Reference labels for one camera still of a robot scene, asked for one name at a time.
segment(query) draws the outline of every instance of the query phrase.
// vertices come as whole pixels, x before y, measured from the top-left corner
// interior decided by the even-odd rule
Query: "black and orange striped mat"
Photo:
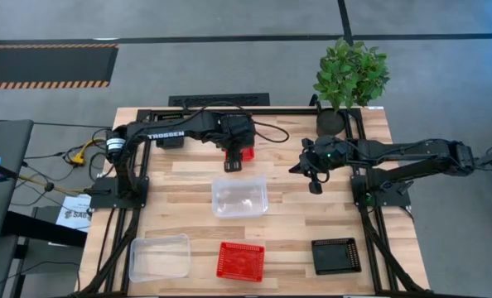
[[[104,88],[118,45],[2,45],[0,89]]]

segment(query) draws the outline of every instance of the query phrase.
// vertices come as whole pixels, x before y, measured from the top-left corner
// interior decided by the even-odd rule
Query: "yellow connector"
[[[96,138],[95,141],[104,141],[103,138]],[[94,145],[94,140],[89,140],[83,147],[80,149],[79,153],[75,154],[75,156],[70,157],[71,164],[75,166],[83,166],[86,164],[86,160],[84,159],[84,153],[86,152],[86,148]]]

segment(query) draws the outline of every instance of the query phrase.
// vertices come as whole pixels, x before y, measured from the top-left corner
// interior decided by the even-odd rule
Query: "white paper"
[[[66,196],[64,199],[64,207],[60,208],[56,224],[68,228],[76,228],[79,231],[88,232],[91,225],[91,217],[88,215],[89,195],[79,195],[77,197]]]

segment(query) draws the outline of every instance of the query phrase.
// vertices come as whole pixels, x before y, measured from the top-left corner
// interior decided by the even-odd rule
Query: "gray floor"
[[[349,0],[347,7],[354,34],[492,32],[492,1]],[[0,0],[0,39],[341,32],[335,1]],[[178,94],[269,92],[274,105],[303,104],[329,44],[122,45],[109,88],[0,90],[0,118],[109,125],[117,107],[166,105]],[[492,145],[492,40],[367,44],[388,53],[392,80],[375,104],[386,108],[395,142],[457,139],[479,155]],[[36,127],[27,155],[71,147],[92,132]],[[32,165],[59,177],[69,170],[58,160]],[[64,186],[88,184],[77,171]],[[492,172],[421,179],[410,194],[432,289],[492,297]],[[35,198],[23,189],[14,200]],[[67,294],[74,280],[71,270],[28,277],[23,297]]]

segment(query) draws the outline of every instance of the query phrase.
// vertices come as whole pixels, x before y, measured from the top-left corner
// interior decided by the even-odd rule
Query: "potted plant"
[[[386,54],[377,53],[377,49],[377,46],[368,49],[362,41],[350,46],[343,38],[327,48],[327,55],[320,59],[321,71],[316,75],[318,83],[314,89],[320,92],[319,100],[329,101],[332,108],[318,114],[318,136],[334,136],[344,130],[344,118],[338,113],[342,103],[347,108],[354,103],[366,106],[371,99],[382,95],[389,72]]]

